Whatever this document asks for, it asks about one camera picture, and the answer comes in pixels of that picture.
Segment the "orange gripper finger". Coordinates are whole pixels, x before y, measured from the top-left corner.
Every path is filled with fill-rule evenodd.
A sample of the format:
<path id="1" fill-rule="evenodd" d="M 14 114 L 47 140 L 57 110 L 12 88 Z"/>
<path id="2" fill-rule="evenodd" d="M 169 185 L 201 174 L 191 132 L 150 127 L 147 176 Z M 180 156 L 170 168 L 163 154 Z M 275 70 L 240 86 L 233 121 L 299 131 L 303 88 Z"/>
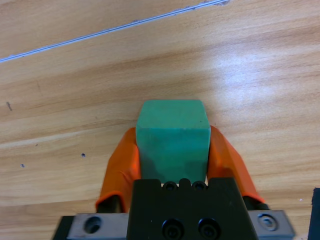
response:
<path id="1" fill-rule="evenodd" d="M 249 211 L 269 210 L 265 200 L 258 194 L 240 154 L 216 127 L 210 128 L 207 178 L 234 178 Z"/>
<path id="2" fill-rule="evenodd" d="M 141 178 L 136 129 L 130 128 L 109 158 L 100 196 L 96 201 L 97 213 L 127 213 L 131 206 L 133 184 Z"/>

